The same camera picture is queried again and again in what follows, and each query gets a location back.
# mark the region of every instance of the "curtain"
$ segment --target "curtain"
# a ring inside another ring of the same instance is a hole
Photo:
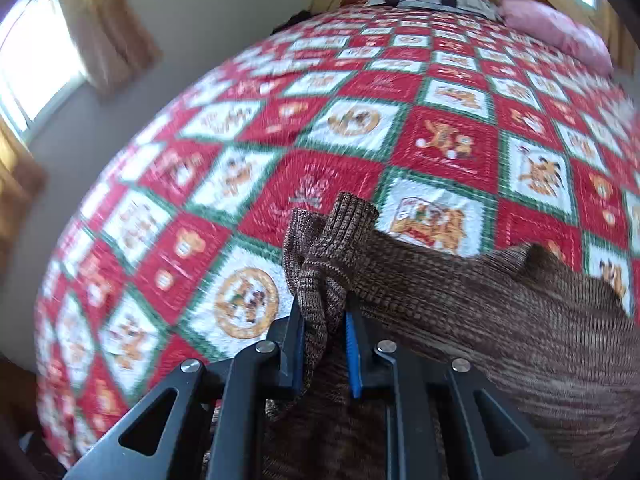
[[[0,272],[45,179],[44,170],[0,118]]]
[[[632,74],[636,60],[636,42],[631,33],[620,20],[618,13],[607,0],[598,1],[598,14],[601,21],[601,32],[607,44],[613,63]]]
[[[127,0],[59,0],[89,83],[113,94],[149,69],[160,52]]]

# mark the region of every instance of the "christmas quilt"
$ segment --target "christmas quilt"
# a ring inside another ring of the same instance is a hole
[[[183,359],[264,338],[292,209],[342,190],[410,244],[543,244],[634,316],[639,152],[618,86],[484,18],[350,6],[271,36],[156,115],[60,237],[35,317],[47,443],[71,466]]]

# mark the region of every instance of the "brown knit sweater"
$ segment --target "brown knit sweater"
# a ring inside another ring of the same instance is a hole
[[[283,265],[309,387],[268,425],[265,478],[385,477],[383,407],[350,400],[347,290],[418,354],[469,359],[585,478],[605,477],[640,428],[640,335],[609,284],[539,246],[459,258],[409,245],[377,216],[346,193],[328,217],[292,215]]]

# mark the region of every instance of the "white wall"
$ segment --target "white wall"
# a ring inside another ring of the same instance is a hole
[[[311,0],[130,0],[163,52],[108,102],[77,90],[32,141],[49,173],[0,290],[0,352],[34,369],[33,303],[68,218],[110,158],[165,103],[222,60],[265,37]]]

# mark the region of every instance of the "sweater sleeve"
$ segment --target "sweater sleeve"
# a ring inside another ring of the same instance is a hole
[[[305,388],[342,320],[347,292],[378,218],[376,208],[340,193],[326,222],[302,210],[292,215],[283,246],[287,283],[305,318]]]

